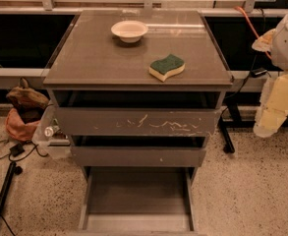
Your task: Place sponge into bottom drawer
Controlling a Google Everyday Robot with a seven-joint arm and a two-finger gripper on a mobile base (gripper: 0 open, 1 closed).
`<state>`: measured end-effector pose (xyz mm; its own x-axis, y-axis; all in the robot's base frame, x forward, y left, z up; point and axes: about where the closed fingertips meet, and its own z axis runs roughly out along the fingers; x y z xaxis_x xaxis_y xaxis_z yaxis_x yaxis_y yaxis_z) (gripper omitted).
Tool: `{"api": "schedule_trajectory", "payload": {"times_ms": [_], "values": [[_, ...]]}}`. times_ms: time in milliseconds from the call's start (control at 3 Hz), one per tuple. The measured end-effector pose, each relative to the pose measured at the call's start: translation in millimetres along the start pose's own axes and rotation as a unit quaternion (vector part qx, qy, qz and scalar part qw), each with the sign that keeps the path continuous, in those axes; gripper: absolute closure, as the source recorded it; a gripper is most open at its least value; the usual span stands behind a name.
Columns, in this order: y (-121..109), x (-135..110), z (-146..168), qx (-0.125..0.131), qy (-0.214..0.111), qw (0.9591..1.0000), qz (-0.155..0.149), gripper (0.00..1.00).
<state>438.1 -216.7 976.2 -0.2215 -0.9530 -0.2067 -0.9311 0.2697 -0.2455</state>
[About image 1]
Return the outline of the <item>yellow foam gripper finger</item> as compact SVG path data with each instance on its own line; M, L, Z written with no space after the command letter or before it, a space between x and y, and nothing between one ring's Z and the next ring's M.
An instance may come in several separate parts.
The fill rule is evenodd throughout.
M268 78L263 85L254 125L261 138L275 134L288 116L288 73L276 79Z
M252 44L252 48L259 52L268 52L272 46L272 39L275 33L275 29L270 29L262 36L258 37Z

